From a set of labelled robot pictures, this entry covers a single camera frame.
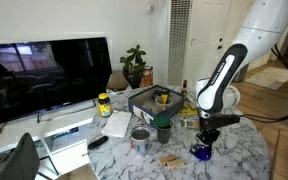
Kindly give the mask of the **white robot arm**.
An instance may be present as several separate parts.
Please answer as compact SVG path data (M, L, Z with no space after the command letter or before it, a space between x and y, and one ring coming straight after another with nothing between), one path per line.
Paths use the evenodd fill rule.
M232 42L210 78L196 84L200 122L197 139L211 146L218 128L240 121L241 115L224 115L223 109L239 102L240 93L230 83L236 73L264 56L279 40L288 25L288 0L255 0Z

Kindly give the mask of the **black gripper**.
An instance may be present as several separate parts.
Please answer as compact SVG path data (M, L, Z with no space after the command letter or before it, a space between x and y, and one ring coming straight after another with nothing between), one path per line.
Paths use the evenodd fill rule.
M200 115L200 132L196 134L196 138L200 140L209 151L212 151L212 143L215 142L220 135L219 128L238 123L240 118L241 115Z

